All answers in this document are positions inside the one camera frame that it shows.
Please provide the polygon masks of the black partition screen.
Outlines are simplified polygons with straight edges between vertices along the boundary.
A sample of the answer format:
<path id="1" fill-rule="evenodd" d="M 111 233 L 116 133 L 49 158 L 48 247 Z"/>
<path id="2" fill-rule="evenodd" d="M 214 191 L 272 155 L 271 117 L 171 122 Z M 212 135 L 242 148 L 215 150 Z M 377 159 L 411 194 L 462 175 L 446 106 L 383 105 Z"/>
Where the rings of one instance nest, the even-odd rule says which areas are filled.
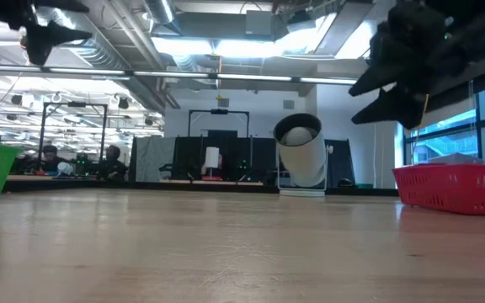
<path id="1" fill-rule="evenodd" d="M 355 181 L 349 141 L 326 140 L 333 151 L 328 154 L 328 187 L 340 181 Z M 272 138 L 178 137 L 172 160 L 172 179 L 200 179 L 205 150 L 217 147 L 222 155 L 220 171 L 215 176 L 235 181 L 245 176 L 252 181 L 273 184 L 276 179 L 276 143 Z"/>

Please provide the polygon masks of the black rig frame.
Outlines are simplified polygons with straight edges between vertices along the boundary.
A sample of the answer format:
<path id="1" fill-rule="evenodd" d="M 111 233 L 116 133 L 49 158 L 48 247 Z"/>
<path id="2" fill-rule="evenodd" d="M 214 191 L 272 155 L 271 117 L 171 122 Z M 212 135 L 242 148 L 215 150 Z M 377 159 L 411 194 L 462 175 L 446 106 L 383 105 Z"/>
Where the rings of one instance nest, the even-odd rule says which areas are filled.
<path id="1" fill-rule="evenodd" d="M 102 132 L 101 132 L 101 143 L 100 143 L 100 154 L 99 159 L 102 160 L 104 156 L 104 143 L 105 143 L 105 134 L 106 134 L 106 125 L 108 119 L 108 105 L 107 104 L 91 104 L 82 101 L 69 101 L 66 103 L 55 103 L 55 102 L 48 102 L 43 103 L 43 111 L 41 116 L 41 125 L 40 125 L 40 140 L 39 140 L 39 149 L 38 149 L 38 157 L 36 161 L 36 168 L 41 167 L 42 157 L 43 157 L 43 145 L 45 139 L 45 127 L 46 127 L 46 119 L 48 117 L 48 107 L 51 105 L 55 105 L 57 109 L 59 109 L 62 105 L 66 105 L 69 108 L 86 108 L 92 107 L 96 109 L 97 107 L 102 107 L 104 112 L 100 115 L 103 119 L 102 122 Z"/>
<path id="2" fill-rule="evenodd" d="M 236 111 L 236 110 L 228 110 L 228 109 L 190 109 L 188 113 L 188 125 L 187 125 L 187 136 L 191 136 L 191 128 L 192 128 L 192 123 L 191 117 L 193 113 L 209 113 L 209 114 L 220 114 L 220 115 L 225 115 L 225 114 L 245 114 L 247 119 L 246 119 L 246 137 L 250 137 L 249 134 L 249 126 L 250 126 L 250 112 L 249 111 Z"/>

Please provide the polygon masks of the black table frame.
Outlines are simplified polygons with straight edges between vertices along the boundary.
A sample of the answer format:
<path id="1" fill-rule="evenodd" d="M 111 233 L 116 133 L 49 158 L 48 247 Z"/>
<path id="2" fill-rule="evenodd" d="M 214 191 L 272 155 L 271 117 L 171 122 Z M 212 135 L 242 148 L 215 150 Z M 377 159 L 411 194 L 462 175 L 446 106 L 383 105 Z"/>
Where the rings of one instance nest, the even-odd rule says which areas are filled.
<path id="1" fill-rule="evenodd" d="M 220 183 L 110 183 L 94 180 L 10 180 L 3 186 L 3 192 L 33 192 L 56 189 L 143 189 L 191 192 L 231 192 L 251 194 L 278 194 L 274 186 Z"/>

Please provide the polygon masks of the grey cloth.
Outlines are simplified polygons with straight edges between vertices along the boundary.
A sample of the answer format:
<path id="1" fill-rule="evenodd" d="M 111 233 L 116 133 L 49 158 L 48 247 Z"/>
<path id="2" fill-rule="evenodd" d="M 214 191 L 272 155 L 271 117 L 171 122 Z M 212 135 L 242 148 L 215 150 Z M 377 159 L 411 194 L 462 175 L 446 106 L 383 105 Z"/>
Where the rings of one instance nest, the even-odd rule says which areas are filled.
<path id="1" fill-rule="evenodd" d="M 136 182 L 156 183 L 166 176 L 159 168 L 171 164 L 176 139 L 161 136 L 134 137 L 131 150 L 131 172 Z"/>

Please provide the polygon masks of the person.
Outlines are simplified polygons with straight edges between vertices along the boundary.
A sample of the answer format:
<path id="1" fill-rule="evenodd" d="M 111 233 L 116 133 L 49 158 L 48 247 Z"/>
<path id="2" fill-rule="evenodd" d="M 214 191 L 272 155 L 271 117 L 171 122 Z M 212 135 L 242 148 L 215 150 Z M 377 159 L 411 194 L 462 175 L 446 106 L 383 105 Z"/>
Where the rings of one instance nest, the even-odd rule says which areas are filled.
<path id="1" fill-rule="evenodd" d="M 106 158 L 99 163 L 99 179 L 110 182 L 125 181 L 128 167 L 119 160 L 119 157 L 119 147 L 111 145 L 106 149 Z"/>
<path id="2" fill-rule="evenodd" d="M 48 174 L 71 172 L 71 164 L 64 158 L 57 156 L 58 150 L 55 146 L 44 146 L 42 154 L 44 160 L 41 162 L 41 169 Z"/>

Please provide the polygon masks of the red plastic basket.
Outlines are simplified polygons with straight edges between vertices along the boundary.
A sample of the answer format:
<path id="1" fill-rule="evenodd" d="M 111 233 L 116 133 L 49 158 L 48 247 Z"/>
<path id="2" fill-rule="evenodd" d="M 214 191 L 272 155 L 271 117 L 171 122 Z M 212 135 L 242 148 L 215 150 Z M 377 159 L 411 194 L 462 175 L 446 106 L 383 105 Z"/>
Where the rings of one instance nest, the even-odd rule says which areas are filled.
<path id="1" fill-rule="evenodd" d="M 485 215 L 485 164 L 419 164 L 392 172 L 405 205 Z"/>

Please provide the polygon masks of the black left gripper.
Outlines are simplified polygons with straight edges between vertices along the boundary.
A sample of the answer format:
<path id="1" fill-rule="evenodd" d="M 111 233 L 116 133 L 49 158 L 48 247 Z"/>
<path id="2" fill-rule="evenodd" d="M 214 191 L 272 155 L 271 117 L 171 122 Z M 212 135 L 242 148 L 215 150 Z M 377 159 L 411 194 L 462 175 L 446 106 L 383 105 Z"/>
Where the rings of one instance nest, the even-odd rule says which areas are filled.
<path id="1" fill-rule="evenodd" d="M 36 7 L 58 8 L 75 13 L 88 13 L 89 7 L 79 0 L 34 0 Z M 24 47 L 29 62 L 44 66 L 55 46 L 75 40 L 88 40 L 87 31 L 70 29 L 51 20 L 46 26 L 36 23 L 32 0 L 0 0 L 0 22 L 10 29 L 26 28 Z"/>

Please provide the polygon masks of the large glass window wall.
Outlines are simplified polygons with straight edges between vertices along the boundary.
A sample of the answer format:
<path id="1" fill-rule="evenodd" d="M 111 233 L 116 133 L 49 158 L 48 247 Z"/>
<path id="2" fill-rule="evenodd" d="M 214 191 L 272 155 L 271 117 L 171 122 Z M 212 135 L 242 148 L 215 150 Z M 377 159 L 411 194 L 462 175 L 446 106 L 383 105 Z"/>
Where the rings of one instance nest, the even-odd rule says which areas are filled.
<path id="1" fill-rule="evenodd" d="M 423 117 L 423 124 L 405 130 L 402 164 L 432 162 L 462 154 L 485 163 L 485 90 L 476 93 L 469 84 L 467 98 Z"/>

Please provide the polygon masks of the overhead light bar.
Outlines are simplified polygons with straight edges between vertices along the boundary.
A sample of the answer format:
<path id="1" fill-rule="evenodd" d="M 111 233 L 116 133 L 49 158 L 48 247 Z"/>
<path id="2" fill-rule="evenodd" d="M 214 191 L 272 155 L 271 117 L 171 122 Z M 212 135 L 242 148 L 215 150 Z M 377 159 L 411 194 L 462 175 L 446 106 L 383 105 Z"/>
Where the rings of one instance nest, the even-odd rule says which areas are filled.
<path id="1" fill-rule="evenodd" d="M 0 73 L 11 75 L 25 73 L 35 75 L 62 75 L 85 76 L 91 78 L 107 78 L 109 80 L 128 80 L 131 77 L 170 77 L 179 79 L 207 79 L 207 80 L 233 80 L 233 81 L 259 81 L 259 82 L 288 82 L 305 84 L 327 85 L 353 85 L 355 79 L 351 78 L 325 78 L 325 77 L 295 77 L 295 76 L 269 76 L 257 74 L 235 74 L 218 72 L 165 72 L 141 70 L 109 70 L 74 67 L 48 67 L 48 66 L 10 66 L 0 65 Z"/>

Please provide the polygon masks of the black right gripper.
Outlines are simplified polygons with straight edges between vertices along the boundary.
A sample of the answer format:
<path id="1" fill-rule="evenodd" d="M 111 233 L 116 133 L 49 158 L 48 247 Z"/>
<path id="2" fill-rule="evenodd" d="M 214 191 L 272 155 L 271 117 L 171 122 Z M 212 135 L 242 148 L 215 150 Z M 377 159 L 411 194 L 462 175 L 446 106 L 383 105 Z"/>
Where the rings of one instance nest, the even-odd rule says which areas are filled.
<path id="1" fill-rule="evenodd" d="M 433 77 L 458 75 L 471 65 L 474 0 L 409 0 L 398 3 L 370 39 L 370 67 L 349 89 L 353 97 L 387 84 L 426 89 Z M 380 89 L 355 114 L 356 125 L 396 121 L 406 129 L 422 122 L 428 95 Z"/>

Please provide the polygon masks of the white paper roll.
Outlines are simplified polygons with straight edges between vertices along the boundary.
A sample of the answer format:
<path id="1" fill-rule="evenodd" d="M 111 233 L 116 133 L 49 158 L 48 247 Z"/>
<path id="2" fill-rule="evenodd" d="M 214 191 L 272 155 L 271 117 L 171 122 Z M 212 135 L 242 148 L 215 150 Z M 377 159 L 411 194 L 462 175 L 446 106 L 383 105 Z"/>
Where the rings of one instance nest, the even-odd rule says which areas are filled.
<path id="1" fill-rule="evenodd" d="M 208 146 L 205 150 L 206 168 L 218 168 L 220 166 L 220 149 L 218 147 Z"/>

